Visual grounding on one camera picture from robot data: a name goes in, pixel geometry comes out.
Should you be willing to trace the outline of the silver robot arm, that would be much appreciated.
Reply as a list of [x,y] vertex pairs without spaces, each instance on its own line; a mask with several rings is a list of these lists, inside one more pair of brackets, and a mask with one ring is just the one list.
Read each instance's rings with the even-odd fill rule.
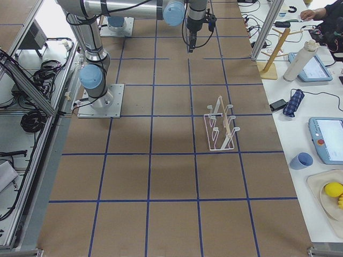
[[127,27],[125,17],[119,17],[119,16],[108,17],[107,26],[110,31],[122,31]]
[[106,82],[110,56],[102,44],[98,17],[118,21],[119,26],[124,25],[126,17],[163,20],[170,26],[185,21],[191,50],[196,48],[197,33],[208,22],[207,1],[58,1],[58,4],[85,47],[87,65],[81,69],[79,79],[91,107],[99,110],[110,107],[114,96]]

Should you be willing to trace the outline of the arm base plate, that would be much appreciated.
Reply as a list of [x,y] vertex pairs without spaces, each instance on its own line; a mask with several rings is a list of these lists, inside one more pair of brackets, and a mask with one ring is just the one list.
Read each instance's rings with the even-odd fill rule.
[[105,17],[100,27],[101,37],[131,37],[134,18]]
[[124,84],[107,86],[107,93],[90,104],[86,100],[78,108],[78,118],[120,118],[124,94]]

